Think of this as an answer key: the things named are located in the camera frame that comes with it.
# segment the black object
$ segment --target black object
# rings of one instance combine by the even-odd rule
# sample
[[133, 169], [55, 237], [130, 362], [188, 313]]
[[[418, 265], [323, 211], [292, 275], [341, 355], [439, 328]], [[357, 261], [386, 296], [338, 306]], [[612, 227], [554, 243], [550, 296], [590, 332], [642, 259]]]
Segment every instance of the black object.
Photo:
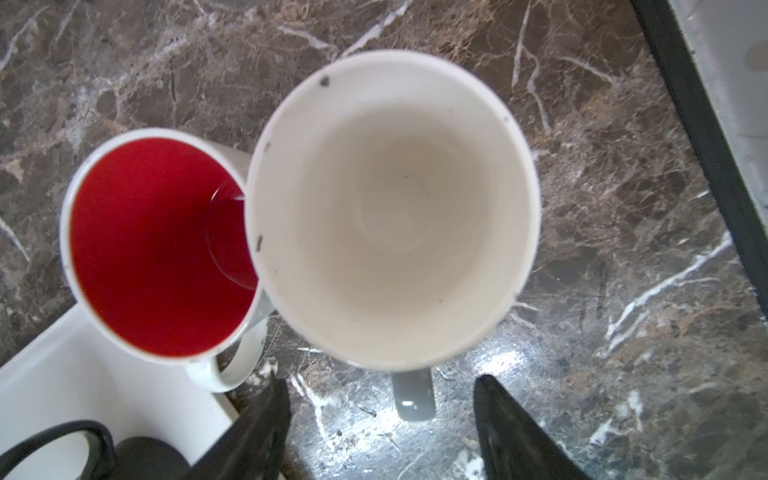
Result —
[[589, 480], [493, 376], [475, 380], [475, 419], [488, 480]]
[[132, 437], [115, 448], [107, 427], [78, 420], [43, 430], [0, 455], [0, 480], [42, 446], [74, 432], [85, 434], [89, 446], [81, 480], [277, 480], [289, 424], [288, 387], [273, 376], [192, 469], [165, 442]]
[[176, 480], [190, 466], [172, 446], [148, 437], [133, 437], [112, 443], [107, 427], [92, 420], [77, 420], [43, 430], [0, 455], [0, 478], [16, 465], [54, 440], [81, 432], [88, 440], [88, 460], [81, 480]]
[[288, 386], [272, 376], [184, 480], [277, 480], [289, 424]]
[[768, 238], [668, 0], [631, 0], [747, 276], [768, 315]]

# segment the black handle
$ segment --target black handle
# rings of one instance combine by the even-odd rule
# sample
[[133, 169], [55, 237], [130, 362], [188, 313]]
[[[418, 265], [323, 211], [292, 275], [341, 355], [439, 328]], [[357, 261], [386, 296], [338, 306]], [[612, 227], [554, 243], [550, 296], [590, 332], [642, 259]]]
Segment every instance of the black handle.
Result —
[[184, 480], [277, 480], [289, 425], [288, 385], [272, 375]]
[[475, 421], [488, 480], [589, 480], [493, 376], [475, 380]]
[[101, 480], [109, 475], [114, 468], [114, 445], [109, 430], [93, 420], [75, 420], [36, 433], [0, 455], [0, 480], [42, 446], [74, 432], [83, 432], [88, 440], [88, 460], [80, 479]]

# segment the brown marble surface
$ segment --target brown marble surface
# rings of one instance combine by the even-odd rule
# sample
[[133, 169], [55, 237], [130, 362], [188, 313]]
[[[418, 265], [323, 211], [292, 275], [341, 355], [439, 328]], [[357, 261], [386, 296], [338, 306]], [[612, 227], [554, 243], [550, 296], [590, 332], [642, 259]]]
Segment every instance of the brown marble surface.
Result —
[[[275, 316], [259, 372], [290, 381], [286, 477], [482, 478], [472, 382], [496, 375], [594, 478], [768, 478], [768, 329], [628, 0], [4, 0], [0, 363], [74, 300], [68, 180], [107, 138], [174, 127], [250, 151], [310, 72], [407, 48], [475, 72], [537, 157], [543, 228], [521, 302], [435, 370], [405, 424], [386, 374]], [[374, 409], [377, 416], [366, 413]]]

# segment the mug rim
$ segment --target mug rim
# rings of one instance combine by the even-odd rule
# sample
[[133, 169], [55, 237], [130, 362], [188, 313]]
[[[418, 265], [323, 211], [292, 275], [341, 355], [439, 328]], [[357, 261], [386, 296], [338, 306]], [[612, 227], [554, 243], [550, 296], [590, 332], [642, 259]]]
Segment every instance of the mug rim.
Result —
[[69, 288], [74, 294], [75, 299], [78, 301], [78, 303], [83, 305], [86, 311], [88, 311], [89, 317], [91, 317], [91, 321], [94, 325], [96, 325], [96, 328], [107, 338], [109, 338], [112, 343], [121, 347], [131, 355], [140, 359], [147, 360], [149, 362], [161, 365], [185, 365], [190, 362], [196, 362], [210, 358], [211, 356], [218, 355], [227, 349], [230, 345], [232, 345], [232, 343], [234, 343], [247, 329], [247, 327], [250, 325], [250, 319], [253, 317], [256, 311], [257, 304], [259, 303], [258, 300], [261, 298], [264, 291], [263, 282], [260, 276], [256, 290], [253, 292], [253, 299], [251, 300], [248, 310], [243, 316], [243, 319], [237, 325], [237, 328], [235, 328], [232, 333], [227, 336], [227, 338], [220, 341], [215, 346], [200, 353], [187, 356], [164, 356], [129, 343], [126, 339], [115, 332], [109, 325], [107, 325], [107, 323], [98, 315], [96, 309], [91, 305], [91, 302], [85, 296], [85, 292], [83, 291], [83, 288], [78, 281], [78, 276], [74, 271], [72, 261], [69, 232], [72, 217], [72, 207], [74, 206], [74, 200], [77, 197], [80, 188], [85, 181], [85, 178], [91, 172], [91, 169], [93, 169], [93, 167], [99, 161], [101, 161], [105, 155], [125, 144], [148, 138], [164, 138], [168, 140], [175, 140], [190, 145], [199, 151], [202, 151], [204, 154], [216, 161], [216, 163], [218, 163], [230, 175], [230, 177], [235, 180], [235, 183], [243, 191], [244, 194], [245, 180], [243, 179], [243, 176], [240, 175], [240, 173], [235, 169], [235, 167], [226, 158], [225, 155], [219, 152], [218, 149], [216, 149], [210, 142], [202, 138], [196, 137], [183, 131], [159, 127], [140, 128], [116, 135], [96, 147], [85, 158], [83, 163], [74, 173], [74, 176], [70, 180], [69, 186], [67, 187], [67, 193], [64, 196], [64, 202], [61, 208], [61, 219], [59, 221], [59, 251], [61, 252], [61, 265], [64, 268], [67, 283], [69, 284]]
[[[528, 188], [528, 198], [530, 200], [528, 213], [530, 215], [531, 222], [530, 228], [528, 229], [528, 238], [526, 241], [525, 252], [522, 255], [522, 268], [517, 272], [515, 278], [510, 282], [507, 293], [504, 295], [503, 299], [494, 308], [491, 315], [483, 319], [481, 322], [478, 322], [478, 325], [472, 335], [466, 336], [461, 342], [454, 342], [452, 345], [441, 349], [441, 351], [439, 351], [434, 356], [430, 356], [428, 359], [418, 362], [398, 362], [395, 359], [392, 359], [390, 362], [366, 362], [364, 359], [359, 358], [360, 355], [355, 353], [350, 355], [348, 352], [337, 349], [332, 343], [317, 341], [317, 338], [314, 337], [314, 335], [311, 333], [311, 330], [305, 327], [305, 322], [296, 320], [294, 318], [292, 310], [288, 308], [286, 303], [283, 301], [279, 291], [273, 285], [270, 272], [264, 265], [264, 262], [261, 259], [261, 255], [259, 255], [257, 252], [257, 237], [259, 232], [258, 219], [256, 213], [253, 211], [254, 208], [251, 207], [251, 202], [248, 201], [248, 198], [253, 196], [252, 192], [254, 192], [256, 189], [260, 165], [264, 159], [263, 152], [266, 150], [266, 146], [269, 144], [272, 132], [276, 125], [282, 121], [282, 117], [284, 116], [288, 105], [293, 104], [296, 101], [300, 101], [302, 96], [309, 93], [311, 88], [315, 88], [317, 82], [321, 81], [321, 79], [327, 75], [332, 76], [344, 71], [365, 67], [371, 64], [380, 64], [382, 62], [401, 63], [431, 68], [432, 70], [437, 71], [439, 74], [452, 78], [458, 83], [467, 87], [467, 89], [469, 89], [476, 96], [478, 101], [483, 103], [491, 110], [491, 112], [497, 117], [499, 124], [505, 129], [511, 147], [521, 158], [521, 163], [525, 174], [525, 184]], [[528, 280], [528, 276], [530, 275], [533, 268], [538, 250], [539, 238], [541, 235], [541, 191], [538, 184], [538, 175], [536, 173], [530, 147], [528, 146], [528, 142], [525, 140], [525, 136], [523, 135], [522, 130], [520, 129], [520, 126], [515, 119], [515, 116], [510, 112], [508, 106], [502, 102], [498, 95], [496, 95], [496, 93], [491, 90], [491, 88], [483, 81], [474, 76], [473, 73], [451, 63], [450, 61], [416, 51], [395, 49], [366, 51], [327, 64], [302, 81], [285, 97], [285, 99], [283, 99], [283, 101], [272, 113], [272, 116], [264, 126], [264, 129], [262, 130], [262, 133], [259, 136], [259, 140], [253, 151], [250, 168], [248, 170], [247, 186], [244, 192], [247, 199], [245, 205], [246, 237], [248, 240], [251, 259], [256, 270], [264, 272], [264, 276], [260, 276], [261, 285], [263, 285], [266, 294], [273, 302], [273, 305], [280, 312], [281, 316], [302, 337], [331, 356], [340, 359], [352, 366], [381, 370], [385, 372], [403, 372], [434, 366], [452, 358], [453, 356], [463, 353], [468, 349], [471, 349], [473, 346], [482, 341], [496, 327], [496, 325], [502, 321], [504, 315], [506, 315], [515, 304], [515, 301], [525, 286]]]

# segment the white mug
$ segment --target white mug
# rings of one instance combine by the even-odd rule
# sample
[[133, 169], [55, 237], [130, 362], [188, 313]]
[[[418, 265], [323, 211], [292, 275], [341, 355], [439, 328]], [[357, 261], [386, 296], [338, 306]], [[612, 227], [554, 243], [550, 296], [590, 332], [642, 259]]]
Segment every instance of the white mug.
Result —
[[[253, 371], [273, 310], [245, 243], [249, 162], [184, 132], [129, 131], [88, 156], [61, 212], [67, 281], [96, 327], [141, 359], [184, 366], [211, 392], [231, 390]], [[225, 254], [216, 258], [214, 247]], [[216, 355], [237, 340], [220, 371]]]
[[538, 179], [506, 105], [409, 51], [323, 67], [260, 136], [246, 228], [264, 288], [313, 345], [395, 372], [404, 419], [434, 415], [430, 366], [478, 343], [538, 245]]

